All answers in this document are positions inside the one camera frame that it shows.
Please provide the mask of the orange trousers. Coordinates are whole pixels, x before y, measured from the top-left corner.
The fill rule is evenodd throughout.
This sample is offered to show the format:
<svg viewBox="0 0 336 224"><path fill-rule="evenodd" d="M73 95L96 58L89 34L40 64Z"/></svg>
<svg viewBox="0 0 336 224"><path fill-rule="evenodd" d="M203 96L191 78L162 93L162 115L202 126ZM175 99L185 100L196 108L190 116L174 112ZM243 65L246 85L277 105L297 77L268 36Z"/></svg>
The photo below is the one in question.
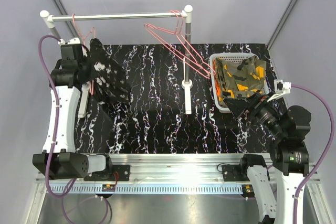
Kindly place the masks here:
<svg viewBox="0 0 336 224"><path fill-rule="evenodd" d="M215 60L213 60L213 68L215 70L214 78L215 78L215 90L216 90L217 99L219 102L222 102L223 101L222 90L221 90L220 83L218 82L218 78L217 78L217 67L216 67Z"/></svg>

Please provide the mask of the camouflage yellow trousers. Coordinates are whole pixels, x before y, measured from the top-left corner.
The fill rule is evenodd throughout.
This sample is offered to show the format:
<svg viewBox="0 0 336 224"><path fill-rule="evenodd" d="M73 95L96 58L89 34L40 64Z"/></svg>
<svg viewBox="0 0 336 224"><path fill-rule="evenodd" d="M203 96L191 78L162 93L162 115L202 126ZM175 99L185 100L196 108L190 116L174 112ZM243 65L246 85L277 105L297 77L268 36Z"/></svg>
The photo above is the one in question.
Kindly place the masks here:
<svg viewBox="0 0 336 224"><path fill-rule="evenodd" d="M257 56L252 56L232 62L216 58L217 78L222 90L223 101L225 98L248 98L254 93L267 94L266 69L267 63Z"/></svg>

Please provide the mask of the pink hanger with black trousers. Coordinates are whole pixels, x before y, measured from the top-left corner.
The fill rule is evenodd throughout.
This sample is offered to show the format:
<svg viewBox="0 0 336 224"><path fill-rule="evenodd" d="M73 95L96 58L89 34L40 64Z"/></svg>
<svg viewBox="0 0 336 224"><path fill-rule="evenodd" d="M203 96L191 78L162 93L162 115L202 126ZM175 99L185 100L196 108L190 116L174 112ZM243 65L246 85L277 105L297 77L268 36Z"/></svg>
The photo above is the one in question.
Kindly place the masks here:
<svg viewBox="0 0 336 224"><path fill-rule="evenodd" d="M77 23L75 20L75 14L72 14L72 23L84 45L86 45L86 39L89 37L89 35L92 35L93 38L96 37L96 29L94 26L92 26L85 35L81 32L81 30L77 26ZM91 95L94 95L94 81L90 81L89 83L89 92Z"/></svg>

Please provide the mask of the black white patterned trousers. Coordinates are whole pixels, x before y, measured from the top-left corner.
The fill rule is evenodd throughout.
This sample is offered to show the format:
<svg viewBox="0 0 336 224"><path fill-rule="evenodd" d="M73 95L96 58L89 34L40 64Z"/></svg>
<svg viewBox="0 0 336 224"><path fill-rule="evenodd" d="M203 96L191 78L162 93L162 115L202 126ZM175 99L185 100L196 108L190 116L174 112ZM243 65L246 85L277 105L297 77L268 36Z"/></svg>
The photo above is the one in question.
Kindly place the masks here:
<svg viewBox="0 0 336 224"><path fill-rule="evenodd" d="M100 104L129 103L131 87L123 67L110 58L99 39L91 39L89 46L94 99Z"/></svg>

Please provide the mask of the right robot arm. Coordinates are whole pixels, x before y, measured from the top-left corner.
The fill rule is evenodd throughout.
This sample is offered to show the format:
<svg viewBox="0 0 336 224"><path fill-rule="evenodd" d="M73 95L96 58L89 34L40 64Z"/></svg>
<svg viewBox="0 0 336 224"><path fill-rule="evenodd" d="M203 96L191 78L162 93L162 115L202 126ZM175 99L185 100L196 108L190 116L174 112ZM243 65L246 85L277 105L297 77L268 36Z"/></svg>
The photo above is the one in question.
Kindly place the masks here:
<svg viewBox="0 0 336 224"><path fill-rule="evenodd" d="M223 165L223 178L248 180L259 210L259 223L302 223L304 179L309 174L309 154L304 143L310 132L311 114L294 105L283 115L272 98L255 93L248 98L225 99L235 118L256 120L274 137L270 159L275 169L277 190L270 185L268 166L262 155L245 154L237 165Z"/></svg>

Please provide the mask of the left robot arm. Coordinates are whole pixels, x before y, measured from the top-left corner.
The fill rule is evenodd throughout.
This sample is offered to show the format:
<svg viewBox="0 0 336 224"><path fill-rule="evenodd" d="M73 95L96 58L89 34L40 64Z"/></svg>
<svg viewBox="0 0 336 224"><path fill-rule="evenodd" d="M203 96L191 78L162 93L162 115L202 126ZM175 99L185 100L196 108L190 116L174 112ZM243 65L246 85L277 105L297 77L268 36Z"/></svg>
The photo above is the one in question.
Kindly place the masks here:
<svg viewBox="0 0 336 224"><path fill-rule="evenodd" d="M106 154L86 155L75 152L74 127L77 105L84 95L82 86L89 81L91 65L82 44L64 44L61 58L47 71L51 88L51 113L46 141L40 154L33 155L33 165L46 178L112 178L114 168Z"/></svg>

